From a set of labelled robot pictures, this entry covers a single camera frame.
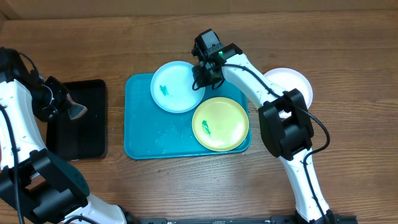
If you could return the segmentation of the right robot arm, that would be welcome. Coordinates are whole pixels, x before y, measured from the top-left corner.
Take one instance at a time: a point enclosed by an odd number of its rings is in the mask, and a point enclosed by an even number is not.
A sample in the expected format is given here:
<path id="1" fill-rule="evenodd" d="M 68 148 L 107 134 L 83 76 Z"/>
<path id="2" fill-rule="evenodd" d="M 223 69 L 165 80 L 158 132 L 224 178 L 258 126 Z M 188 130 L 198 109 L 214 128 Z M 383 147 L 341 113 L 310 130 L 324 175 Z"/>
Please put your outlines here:
<path id="1" fill-rule="evenodd" d="M 193 69 L 195 85 L 230 82 L 258 109 L 261 139 L 283 164 L 292 186 L 297 223 L 334 223 L 312 163 L 312 122 L 317 118 L 308 112 L 301 92 L 273 84 L 235 44 L 195 43 L 192 54 L 199 61 Z"/>

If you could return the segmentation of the light blue plate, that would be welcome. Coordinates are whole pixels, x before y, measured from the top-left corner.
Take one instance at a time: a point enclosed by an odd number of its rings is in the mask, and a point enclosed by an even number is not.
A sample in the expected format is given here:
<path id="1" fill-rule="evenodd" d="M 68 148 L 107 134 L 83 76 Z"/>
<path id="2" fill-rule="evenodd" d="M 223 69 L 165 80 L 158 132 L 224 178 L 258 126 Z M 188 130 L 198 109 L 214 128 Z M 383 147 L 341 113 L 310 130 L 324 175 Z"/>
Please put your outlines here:
<path id="1" fill-rule="evenodd" d="M 184 61 L 164 64 L 154 73 L 150 93 L 155 103 L 171 113 L 184 113 L 194 109 L 205 95 L 205 87 L 194 90 L 193 65 Z"/>

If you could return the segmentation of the dark bow-shaped sponge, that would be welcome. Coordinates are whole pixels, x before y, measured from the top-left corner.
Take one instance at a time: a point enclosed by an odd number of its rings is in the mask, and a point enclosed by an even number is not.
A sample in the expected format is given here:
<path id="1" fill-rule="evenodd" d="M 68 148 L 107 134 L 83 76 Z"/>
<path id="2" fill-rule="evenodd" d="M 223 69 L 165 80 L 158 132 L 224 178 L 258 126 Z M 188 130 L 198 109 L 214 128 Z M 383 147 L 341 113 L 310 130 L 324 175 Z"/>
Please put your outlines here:
<path id="1" fill-rule="evenodd" d="M 71 120 L 81 118 L 87 111 L 87 107 L 76 103 L 70 94 L 67 94 L 67 108 L 68 108 L 68 115 Z"/>

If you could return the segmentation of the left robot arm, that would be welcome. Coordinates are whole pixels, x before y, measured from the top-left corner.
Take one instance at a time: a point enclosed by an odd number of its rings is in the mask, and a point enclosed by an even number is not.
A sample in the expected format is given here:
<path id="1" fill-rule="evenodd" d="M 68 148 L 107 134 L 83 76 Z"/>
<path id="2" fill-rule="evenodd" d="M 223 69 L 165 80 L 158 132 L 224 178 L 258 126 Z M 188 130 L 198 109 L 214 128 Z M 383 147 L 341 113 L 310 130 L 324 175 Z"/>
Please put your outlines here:
<path id="1" fill-rule="evenodd" d="M 87 108 L 56 78 L 28 70 L 26 57 L 1 48 L 1 199 L 20 223 L 137 223 L 129 211 L 91 194 L 81 172 L 47 149 L 36 121 L 64 111 L 78 119 Z"/>

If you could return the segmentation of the yellow-green plate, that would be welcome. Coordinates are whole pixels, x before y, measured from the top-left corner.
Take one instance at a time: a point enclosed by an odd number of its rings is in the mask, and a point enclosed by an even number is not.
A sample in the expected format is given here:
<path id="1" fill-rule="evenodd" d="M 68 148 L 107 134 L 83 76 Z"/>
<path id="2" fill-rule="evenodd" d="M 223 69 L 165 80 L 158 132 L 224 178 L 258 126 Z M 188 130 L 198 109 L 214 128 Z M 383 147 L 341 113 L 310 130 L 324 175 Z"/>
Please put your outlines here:
<path id="1" fill-rule="evenodd" d="M 204 101 L 192 118 L 193 134 L 205 148 L 226 152 L 238 147 L 249 132 L 249 119 L 236 101 L 214 97 Z"/>

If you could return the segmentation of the white plate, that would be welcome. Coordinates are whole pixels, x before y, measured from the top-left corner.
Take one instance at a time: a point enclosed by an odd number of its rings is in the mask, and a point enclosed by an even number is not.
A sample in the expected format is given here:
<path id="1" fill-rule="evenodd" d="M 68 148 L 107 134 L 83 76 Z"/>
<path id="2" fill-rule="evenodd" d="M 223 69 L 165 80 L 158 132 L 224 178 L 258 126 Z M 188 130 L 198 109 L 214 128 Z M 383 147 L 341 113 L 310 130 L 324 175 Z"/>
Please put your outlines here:
<path id="1" fill-rule="evenodd" d="M 307 108 L 311 106 L 313 89 L 310 82 L 300 72 L 291 68 L 274 68 L 266 72 L 264 76 L 287 91 L 298 89 L 304 97 Z"/>

